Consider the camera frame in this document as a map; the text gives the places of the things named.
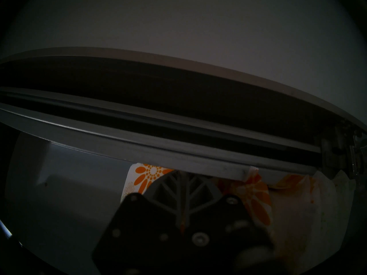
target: gray surface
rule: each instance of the gray surface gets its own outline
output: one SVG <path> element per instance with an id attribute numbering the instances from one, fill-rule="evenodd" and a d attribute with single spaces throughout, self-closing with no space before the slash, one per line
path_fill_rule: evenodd
<path id="1" fill-rule="evenodd" d="M 337 0 L 30 0 L 0 57 L 105 47 L 208 63 L 297 88 L 367 124 L 367 47 Z"/>
<path id="2" fill-rule="evenodd" d="M 272 136 L 268 134 L 263 134 L 263 133 L 259 133 L 255 131 L 250 131 L 250 130 L 246 130 L 242 128 L 208 122 L 208 121 L 204 121 L 200 119 L 183 117 L 179 115 L 159 112 L 159 111 L 150 110 L 150 109 L 144 109 L 144 108 L 135 107 L 135 106 L 123 105 L 120 103 L 107 102 L 103 100 L 84 98 L 84 97 L 74 96 L 74 95 L 59 94 L 55 92 L 30 90 L 30 89 L 25 89 L 25 88 L 0 87 L 0 90 L 8 92 L 8 94 L 11 94 L 11 93 L 25 94 L 25 95 L 35 96 L 35 97 L 48 98 L 48 99 L 57 100 L 57 101 L 61 100 L 61 101 L 66 101 L 66 102 L 77 103 L 78 105 L 89 105 L 89 106 L 94 106 L 94 107 L 101 108 L 101 109 L 112 109 L 115 111 L 130 113 L 130 114 L 134 114 L 138 116 L 144 116 L 144 117 L 154 118 L 158 120 L 165 120 L 165 121 L 174 122 L 177 124 L 185 124 L 185 125 L 189 125 L 193 127 L 205 128 L 205 129 L 209 129 L 213 131 L 228 133 L 231 135 L 243 136 L 243 137 L 247 137 L 247 138 L 251 138 L 255 140 L 270 142 L 273 144 L 283 145 L 287 147 L 295 147 L 295 148 L 299 148 L 299 149 L 303 149 L 307 151 L 321 153 L 320 147 L 315 146 L 315 145 L 301 143 L 298 141 L 285 139 L 285 138 L 281 138 L 277 136 Z M 280 148 L 284 150 L 286 149 L 284 147 L 280 147 L 276 145 L 274 146 L 274 148 Z"/>
<path id="3" fill-rule="evenodd" d="M 209 176 L 241 180 L 249 166 L 314 174 L 316 168 L 48 115 L 0 103 L 0 121 L 82 151 Z"/>
<path id="4" fill-rule="evenodd" d="M 21 133 L 5 190 L 8 229 L 61 271 L 99 274 L 91 253 L 120 205 L 131 164 Z"/>

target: screw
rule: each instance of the screw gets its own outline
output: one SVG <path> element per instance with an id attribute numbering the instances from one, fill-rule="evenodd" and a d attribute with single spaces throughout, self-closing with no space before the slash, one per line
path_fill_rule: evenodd
<path id="1" fill-rule="evenodd" d="M 192 242 L 196 246 L 206 246 L 209 243 L 209 236 L 204 232 L 196 232 L 192 236 Z"/>
<path id="2" fill-rule="evenodd" d="M 228 197 L 227 198 L 227 203 L 231 204 L 231 205 L 236 205 L 238 203 L 238 200 L 236 198 L 233 198 L 233 197 Z"/>
<path id="3" fill-rule="evenodd" d="M 113 236 L 114 238 L 118 238 L 120 235 L 121 235 L 121 231 L 120 231 L 119 229 L 114 229 L 114 230 L 112 231 L 112 236 Z"/>
<path id="4" fill-rule="evenodd" d="M 165 242 L 165 241 L 167 241 L 167 240 L 168 240 L 168 235 L 167 235 L 167 234 L 160 234 L 160 235 L 159 235 L 159 240 L 160 240 L 161 242 Z"/>

